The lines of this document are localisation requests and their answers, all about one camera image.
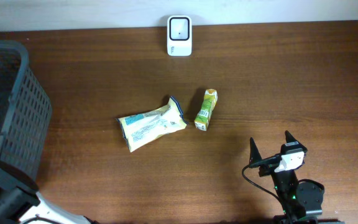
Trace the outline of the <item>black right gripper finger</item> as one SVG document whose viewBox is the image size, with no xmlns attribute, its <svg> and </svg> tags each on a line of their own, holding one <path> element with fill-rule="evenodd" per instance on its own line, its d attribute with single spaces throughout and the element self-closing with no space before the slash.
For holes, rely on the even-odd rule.
<svg viewBox="0 0 358 224">
<path fill-rule="evenodd" d="M 286 140 L 285 143 L 286 146 L 288 147 L 294 146 L 295 149 L 302 149 L 303 152 L 308 152 L 307 148 L 301 142 L 295 139 L 295 137 L 288 130 L 285 131 L 285 140 Z"/>
<path fill-rule="evenodd" d="M 260 152 L 256 146 L 254 138 L 250 138 L 250 157 L 249 157 L 249 164 L 254 164 L 262 160 Z"/>
</svg>

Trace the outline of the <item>green tea carton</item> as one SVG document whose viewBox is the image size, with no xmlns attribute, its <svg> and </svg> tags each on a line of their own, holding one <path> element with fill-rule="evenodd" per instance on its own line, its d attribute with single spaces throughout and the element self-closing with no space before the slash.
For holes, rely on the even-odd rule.
<svg viewBox="0 0 358 224">
<path fill-rule="evenodd" d="M 217 101 L 218 101 L 217 91 L 215 89 L 207 89 L 204 93 L 201 109 L 199 110 L 194 120 L 195 127 L 197 129 L 202 131 L 207 130 L 209 126 L 209 122 L 211 120 L 211 115 L 213 113 Z"/>
</svg>

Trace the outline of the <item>yellow snack bag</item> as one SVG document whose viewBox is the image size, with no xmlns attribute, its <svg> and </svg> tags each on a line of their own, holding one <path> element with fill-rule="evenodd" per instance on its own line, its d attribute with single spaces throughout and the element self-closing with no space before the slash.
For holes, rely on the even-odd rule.
<svg viewBox="0 0 358 224">
<path fill-rule="evenodd" d="M 187 122 L 174 96 L 165 106 L 117 119 L 130 152 L 170 133 L 185 129 Z"/>
</svg>

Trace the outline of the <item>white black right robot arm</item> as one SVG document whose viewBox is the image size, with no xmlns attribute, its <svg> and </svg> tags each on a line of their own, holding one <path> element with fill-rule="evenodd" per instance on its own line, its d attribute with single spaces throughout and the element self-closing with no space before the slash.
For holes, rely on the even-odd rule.
<svg viewBox="0 0 358 224">
<path fill-rule="evenodd" d="M 325 193 L 323 184 L 311 179 L 298 179 L 295 171 L 305 163 L 308 149 L 289 131 L 285 131 L 286 143 L 280 152 L 262 158 L 253 138 L 250 138 L 249 164 L 242 169 L 243 178 L 254 187 L 273 196 L 281 205 L 283 215 L 276 215 L 274 223 L 279 224 L 335 224 L 339 220 L 320 220 L 323 213 L 322 203 Z M 259 176 L 270 176 L 274 184 L 274 192 L 256 184 L 245 175 L 247 169 L 258 168 Z"/>
</svg>

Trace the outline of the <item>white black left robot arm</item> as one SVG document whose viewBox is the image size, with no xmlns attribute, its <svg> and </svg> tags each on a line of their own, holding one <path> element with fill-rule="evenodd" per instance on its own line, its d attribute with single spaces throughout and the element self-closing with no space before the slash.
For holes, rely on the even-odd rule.
<svg viewBox="0 0 358 224">
<path fill-rule="evenodd" d="M 91 224 L 46 200 L 37 184 L 21 170 L 0 161 L 0 224 Z"/>
</svg>

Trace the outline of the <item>white barcode scanner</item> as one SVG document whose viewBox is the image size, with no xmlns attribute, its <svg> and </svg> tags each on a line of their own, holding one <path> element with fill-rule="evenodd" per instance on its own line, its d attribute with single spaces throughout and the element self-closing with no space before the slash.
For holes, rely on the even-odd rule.
<svg viewBox="0 0 358 224">
<path fill-rule="evenodd" d="M 172 57 L 187 57 L 192 53 L 193 25 L 189 16 L 167 19 L 167 53 Z"/>
</svg>

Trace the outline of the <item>dark grey mesh basket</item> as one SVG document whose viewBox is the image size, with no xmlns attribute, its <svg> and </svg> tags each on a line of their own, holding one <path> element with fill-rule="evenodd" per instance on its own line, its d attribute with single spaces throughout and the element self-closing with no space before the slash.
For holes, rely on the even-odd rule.
<svg viewBox="0 0 358 224">
<path fill-rule="evenodd" d="M 52 115 L 20 43 L 0 40 L 0 160 L 35 179 Z"/>
</svg>

